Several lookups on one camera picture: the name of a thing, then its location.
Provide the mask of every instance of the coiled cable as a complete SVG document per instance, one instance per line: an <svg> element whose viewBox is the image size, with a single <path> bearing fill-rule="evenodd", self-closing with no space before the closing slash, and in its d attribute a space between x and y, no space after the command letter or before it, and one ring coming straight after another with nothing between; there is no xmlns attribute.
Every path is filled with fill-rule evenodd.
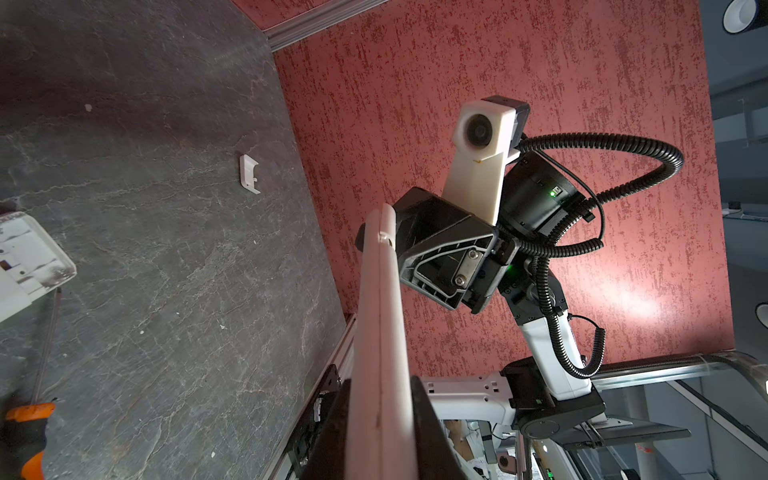
<svg viewBox="0 0 768 480"><path fill-rule="evenodd" d="M626 184L611 188L597 195L597 198L586 198L576 208L563 217L554 229L549 233L546 243L534 243L529 240L521 240L520 251L534 258L531 261L530 271L536 283L539 308L547 319L549 337L552 349L558 362L569 375L578 379L588 379L598 372L605 354L605 329L595 328L592 355L589 363L580 368L574 365L565 351L558 314L554 310L554 300L549 292L549 261L550 258L574 257L584 253L590 253L603 247L600 238L574 243L572 245L557 246L558 241L573 227L579 219L594 209L598 204L605 204L614 200L641 192L654 185L658 185L672 177L683 166L683 154L675 146L652 138L635 137L632 135L617 134L553 134L540 137L525 138L516 146L520 152L537 151L552 148L597 148L601 150L623 151L632 154L644 155L661 162L659 168L642 175Z"/></svg>

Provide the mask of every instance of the white plastic handle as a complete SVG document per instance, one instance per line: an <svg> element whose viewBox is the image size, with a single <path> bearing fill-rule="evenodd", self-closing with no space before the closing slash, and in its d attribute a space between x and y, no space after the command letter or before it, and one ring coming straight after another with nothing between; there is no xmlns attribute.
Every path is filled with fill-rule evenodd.
<svg viewBox="0 0 768 480"><path fill-rule="evenodd" d="M248 155L240 156L240 185L243 185L243 188L255 194L261 193L256 190L256 178L253 175L253 168L258 164L259 162Z"/></svg>

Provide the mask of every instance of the red wall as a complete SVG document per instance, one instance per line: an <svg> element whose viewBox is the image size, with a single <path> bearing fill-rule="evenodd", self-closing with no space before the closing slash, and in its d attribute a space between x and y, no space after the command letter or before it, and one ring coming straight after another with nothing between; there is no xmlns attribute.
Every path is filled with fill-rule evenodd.
<svg viewBox="0 0 768 480"><path fill-rule="evenodd" d="M637 134L685 153L679 176L605 207L603 250L552 261L571 310L606 328L606 360L733 346L696 2L391 0L275 59L347 311L365 214L412 186L439 193L461 104L502 94L530 102L528 134ZM626 154L553 153L595 190L656 167ZM597 228L579 225L565 241ZM410 290L403 303L414 373L483 373L528 355L498 296L477 316ZM591 329L574 323L588 353Z"/></svg>
<svg viewBox="0 0 768 480"><path fill-rule="evenodd" d="M328 0L232 0L262 30L319 7Z"/></svg>

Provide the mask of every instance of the screwdriver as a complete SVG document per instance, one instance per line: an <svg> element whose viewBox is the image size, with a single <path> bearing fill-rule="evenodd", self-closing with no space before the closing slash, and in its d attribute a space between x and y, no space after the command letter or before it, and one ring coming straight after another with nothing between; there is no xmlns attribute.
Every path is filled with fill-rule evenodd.
<svg viewBox="0 0 768 480"><path fill-rule="evenodd" d="M43 386L43 375L48 357L51 355L53 332L58 321L58 309L61 304L61 287L54 293L53 313L48 331L45 334L43 353L38 365L35 378L35 388L32 390L32 400L29 405L16 407L5 414L3 425L5 442L8 446L11 460L17 478L23 480L43 480L43 451L45 450L45 426L48 418L56 409L53 403L38 403Z"/></svg>

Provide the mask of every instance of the orange and black handle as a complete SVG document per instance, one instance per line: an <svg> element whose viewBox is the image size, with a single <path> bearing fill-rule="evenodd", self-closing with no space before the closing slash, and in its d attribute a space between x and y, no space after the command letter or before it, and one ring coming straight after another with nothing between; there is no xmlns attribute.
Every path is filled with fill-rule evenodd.
<svg viewBox="0 0 768 480"><path fill-rule="evenodd" d="M45 426L56 409L53 403L27 405L5 414L3 433L16 475L23 480L43 480Z"/></svg>

